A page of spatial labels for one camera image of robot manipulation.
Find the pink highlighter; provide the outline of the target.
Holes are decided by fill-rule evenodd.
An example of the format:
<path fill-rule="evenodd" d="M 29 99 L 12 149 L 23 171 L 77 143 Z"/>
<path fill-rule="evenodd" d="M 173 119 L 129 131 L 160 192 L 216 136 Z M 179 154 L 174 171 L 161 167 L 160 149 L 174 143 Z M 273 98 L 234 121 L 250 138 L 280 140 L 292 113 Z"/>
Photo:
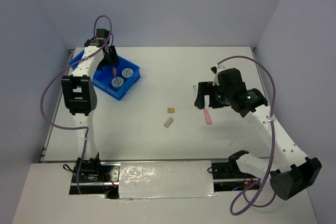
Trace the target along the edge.
<path fill-rule="evenodd" d="M 204 119 L 205 119 L 206 124 L 211 125 L 212 124 L 212 119 L 211 119 L 211 116 L 209 114 L 208 109 L 204 108 L 203 113 L 204 113 Z"/>

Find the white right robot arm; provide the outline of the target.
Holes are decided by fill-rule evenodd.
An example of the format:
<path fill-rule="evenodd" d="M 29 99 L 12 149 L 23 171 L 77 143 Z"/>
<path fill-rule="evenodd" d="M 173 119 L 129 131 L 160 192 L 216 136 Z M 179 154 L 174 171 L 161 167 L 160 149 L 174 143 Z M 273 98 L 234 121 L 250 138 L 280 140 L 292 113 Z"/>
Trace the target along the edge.
<path fill-rule="evenodd" d="M 271 114 L 271 107 L 256 88 L 247 89 L 241 73 L 236 68 L 221 65 L 211 68 L 213 81 L 198 84 L 194 105 L 205 108 L 205 96 L 209 107 L 230 107 L 248 122 L 271 151 L 272 166 L 250 152 L 242 150 L 229 157 L 228 171 L 233 177 L 244 173 L 258 178 L 269 177 L 270 186 L 282 200 L 288 200 L 314 184 L 322 164 L 318 158 L 310 158 L 291 139 L 279 121 Z"/>

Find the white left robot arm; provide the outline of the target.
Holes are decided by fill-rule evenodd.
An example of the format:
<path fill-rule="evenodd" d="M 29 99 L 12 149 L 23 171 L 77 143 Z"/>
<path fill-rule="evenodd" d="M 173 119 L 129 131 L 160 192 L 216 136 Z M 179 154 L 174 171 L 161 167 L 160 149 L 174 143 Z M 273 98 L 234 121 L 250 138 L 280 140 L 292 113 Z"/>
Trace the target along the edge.
<path fill-rule="evenodd" d="M 61 79 L 65 106 L 72 115 L 77 131 L 79 157 L 75 171 L 84 174 L 92 182 L 98 181 L 103 174 L 94 141 L 93 114 L 98 98 L 93 86 L 93 76 L 96 70 L 101 70 L 114 61 L 116 53 L 109 46 L 110 37 L 110 31 L 97 29 L 94 37 L 86 41 L 83 54 L 74 65 L 73 72 Z"/>

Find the round blue tape roll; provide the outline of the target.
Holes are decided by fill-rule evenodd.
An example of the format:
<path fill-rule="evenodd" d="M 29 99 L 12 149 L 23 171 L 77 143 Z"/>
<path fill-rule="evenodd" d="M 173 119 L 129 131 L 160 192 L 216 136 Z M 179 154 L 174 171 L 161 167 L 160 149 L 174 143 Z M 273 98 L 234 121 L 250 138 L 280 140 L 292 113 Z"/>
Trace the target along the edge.
<path fill-rule="evenodd" d="M 122 78 L 129 79 L 134 74 L 134 71 L 131 68 L 124 68 L 121 72 Z"/>
<path fill-rule="evenodd" d="M 124 79 L 122 77 L 114 77 L 111 80 L 111 86 L 116 90 L 121 88 L 123 85 L 124 85 Z"/>

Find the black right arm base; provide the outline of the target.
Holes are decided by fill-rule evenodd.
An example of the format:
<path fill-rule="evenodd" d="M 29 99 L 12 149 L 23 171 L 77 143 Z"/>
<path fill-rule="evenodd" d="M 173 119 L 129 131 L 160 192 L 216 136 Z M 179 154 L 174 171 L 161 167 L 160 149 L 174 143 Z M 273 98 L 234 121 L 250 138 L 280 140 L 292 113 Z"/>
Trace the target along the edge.
<path fill-rule="evenodd" d="M 242 191 L 258 178 L 249 173 L 241 172 L 237 165 L 230 161 L 211 163 L 207 172 L 212 175 L 215 192 Z"/>

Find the white rectangular eraser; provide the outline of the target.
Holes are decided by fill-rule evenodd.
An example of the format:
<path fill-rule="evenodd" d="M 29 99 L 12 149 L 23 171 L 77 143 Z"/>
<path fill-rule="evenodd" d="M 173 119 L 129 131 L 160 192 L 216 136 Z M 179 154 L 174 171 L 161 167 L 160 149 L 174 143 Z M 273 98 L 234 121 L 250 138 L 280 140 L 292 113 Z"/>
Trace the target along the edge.
<path fill-rule="evenodd" d="M 164 122 L 164 127 L 168 128 L 171 123 L 174 121 L 174 119 L 172 117 L 169 117 L 165 122 Z"/>

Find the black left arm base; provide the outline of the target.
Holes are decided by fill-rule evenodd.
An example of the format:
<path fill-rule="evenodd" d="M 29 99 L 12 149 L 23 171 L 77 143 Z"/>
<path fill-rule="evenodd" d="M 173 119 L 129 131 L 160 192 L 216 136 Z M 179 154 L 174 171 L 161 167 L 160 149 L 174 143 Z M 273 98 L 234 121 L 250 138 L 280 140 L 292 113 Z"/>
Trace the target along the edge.
<path fill-rule="evenodd" d="M 105 199 L 119 198 L 120 164 L 77 160 L 73 167 L 63 164 L 62 168 L 71 173 L 70 195 L 102 195 Z"/>

